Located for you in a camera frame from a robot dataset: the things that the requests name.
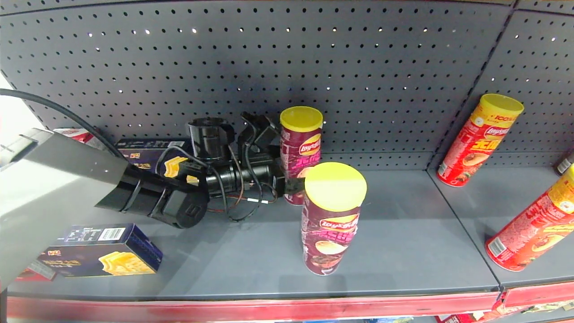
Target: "gray metal shelf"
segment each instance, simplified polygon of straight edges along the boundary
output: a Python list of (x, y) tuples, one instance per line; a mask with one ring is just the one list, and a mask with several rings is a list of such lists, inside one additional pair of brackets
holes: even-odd
[(464, 225), (494, 275), (506, 288), (574, 280), (574, 236), (566, 237), (521, 272), (498, 267), (486, 256), (487, 236), (502, 229), (550, 187), (558, 177), (551, 168), (518, 167), (481, 169), (463, 188), (447, 186), (431, 177)]
[(425, 171), (365, 171), (359, 232), (338, 270), (309, 272), (299, 207), (283, 200), (242, 224), (209, 214), (178, 230), (94, 209), (94, 223), (136, 222), (164, 252), (155, 275), (13, 283), (11, 295), (70, 299), (253, 299), (492, 291), (498, 283)]
[(518, 313), (508, 317), (503, 317), (496, 323), (546, 323), (574, 318), (573, 311), (557, 309), (550, 313)]

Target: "perforated metal panel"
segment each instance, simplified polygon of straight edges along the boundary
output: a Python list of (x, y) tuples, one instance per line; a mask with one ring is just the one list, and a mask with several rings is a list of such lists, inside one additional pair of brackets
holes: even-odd
[(574, 2), (568, 1), (532, 1), (519, 0), (517, 8), (554, 13), (574, 14)]
[(574, 17), (517, 11), (455, 126), (439, 152), (446, 152), (484, 93), (516, 98), (525, 111), (514, 123), (497, 152), (528, 152), (529, 166), (574, 144)]
[[(114, 140), (185, 136), (200, 116), (239, 131), (243, 110), (276, 118), (303, 104), (324, 113), (326, 153), (432, 152), (509, 10), (427, 1), (72, 7), (3, 17), (2, 72)], [(31, 107), (50, 128), (72, 125)]]
[(413, 170), (424, 169), (431, 156), (431, 152), (327, 153), (321, 160), (348, 164), (360, 171)]

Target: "black cable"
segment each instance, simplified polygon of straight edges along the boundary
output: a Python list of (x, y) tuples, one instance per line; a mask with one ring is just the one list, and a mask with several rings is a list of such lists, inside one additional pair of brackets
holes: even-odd
[(58, 103), (52, 102), (48, 99), (45, 99), (43, 97), (39, 97), (38, 95), (34, 95), (31, 93), (26, 93), (26, 92), (16, 91), (16, 90), (9, 90), (9, 89), (0, 89), (0, 95), (6, 95), (8, 97), (14, 97), (14, 98), (20, 98), (20, 99), (32, 101), (32, 102), (44, 105), (46, 107), (49, 107), (50, 109), (53, 109), (55, 111), (58, 111), (59, 113), (65, 115), (66, 117), (75, 121), (78, 125), (80, 125), (82, 128), (87, 130), (94, 137), (96, 137), (116, 157), (120, 157), (121, 159), (125, 159), (123, 154), (114, 146), (114, 144), (109, 142), (108, 139), (106, 139), (104, 136), (102, 136), (96, 129), (94, 129), (94, 127), (92, 127), (89, 123), (85, 122), (77, 114), (64, 108), (63, 106), (59, 105)]
[(261, 183), (259, 182), (259, 179), (255, 174), (255, 171), (253, 171), (251, 161), (249, 160), (249, 150), (251, 148), (251, 145), (253, 145), (253, 142), (255, 141), (255, 134), (257, 133), (257, 128), (255, 127), (255, 125), (253, 125), (253, 123), (251, 123), (251, 121), (245, 119), (243, 116), (241, 116), (241, 119), (243, 119), (253, 129), (253, 135), (251, 136), (251, 138), (249, 138), (249, 141), (246, 143), (243, 149), (245, 152), (244, 156), (245, 156), (245, 163), (247, 164), (247, 169), (249, 170), (249, 174), (251, 174), (251, 177), (253, 178), (255, 185), (257, 185), (257, 188), (259, 189), (259, 201), (257, 202), (257, 205), (253, 208), (253, 210), (251, 210), (251, 212), (249, 212), (246, 216), (239, 219), (231, 219), (234, 222), (241, 222), (249, 218), (253, 214), (255, 214), (259, 209), (259, 207), (261, 206), (261, 201), (263, 200), (263, 187), (261, 186)]
[(227, 196), (225, 195), (225, 187), (223, 186), (223, 180), (221, 179), (221, 176), (219, 176), (219, 172), (217, 172), (217, 170), (215, 169), (215, 167), (211, 167), (211, 165), (204, 163), (203, 161), (201, 161), (200, 159), (198, 159), (197, 157), (191, 155), (190, 153), (188, 153), (187, 151), (183, 150), (181, 147), (179, 146), (171, 146), (171, 147), (167, 147), (160, 155), (160, 157), (157, 159), (157, 163), (156, 163), (156, 169), (155, 169), (155, 173), (157, 175), (160, 175), (160, 166), (161, 164), (164, 162), (165, 156), (168, 154), (169, 151), (171, 150), (177, 150), (179, 152), (181, 152), (182, 154), (185, 155), (185, 157), (189, 158), (190, 160), (193, 160), (194, 162), (196, 162), (197, 164), (200, 164), (201, 166), (207, 168), (208, 170), (211, 169), (214, 174), (215, 177), (217, 177), (217, 181), (219, 183), (219, 188), (221, 189), (221, 194), (223, 196), (223, 210), (225, 211), (226, 214), (229, 214), (229, 209), (227, 208)]

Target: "red chip can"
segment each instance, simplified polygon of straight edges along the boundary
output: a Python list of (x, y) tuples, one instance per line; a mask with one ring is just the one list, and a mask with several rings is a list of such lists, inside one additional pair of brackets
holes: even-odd
[(494, 152), (524, 111), (515, 99), (485, 94), (452, 143), (437, 176), (445, 184), (464, 186)]
[(303, 261), (314, 274), (335, 272), (357, 232), (367, 194), (363, 175), (342, 163), (321, 163), (305, 178), (301, 239)]
[(486, 241), (497, 265), (522, 271), (574, 230), (574, 168)]
[[(321, 159), (321, 129), (323, 115), (310, 106), (294, 106), (285, 109), (280, 116), (281, 164), (285, 176), (303, 178), (310, 167)], [(285, 200), (293, 205), (303, 205), (304, 192), (285, 194)]]

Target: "black cylinder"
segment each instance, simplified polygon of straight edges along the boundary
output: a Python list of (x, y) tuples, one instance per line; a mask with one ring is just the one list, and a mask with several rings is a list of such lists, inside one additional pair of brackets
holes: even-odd
[(188, 122), (193, 155), (205, 162), (231, 160), (227, 145), (234, 141), (234, 130), (222, 118), (199, 118)]
[[(221, 180), (223, 182), (223, 187), (225, 188), (226, 193), (233, 193), (237, 192), (241, 189), (241, 177), (239, 175), (239, 171), (243, 175), (244, 182), (252, 182), (253, 176), (247, 169), (237, 170), (236, 167), (233, 165), (229, 166), (220, 166), (217, 168), (219, 176), (221, 176)], [(259, 165), (253, 167), (253, 172), (257, 176), (260, 182), (262, 183), (269, 183), (271, 180), (271, 170), (269, 165)], [(206, 177), (207, 186), (209, 188), (210, 196), (211, 197), (218, 197), (221, 196), (221, 188), (219, 187), (219, 182), (215, 174), (211, 174)]]

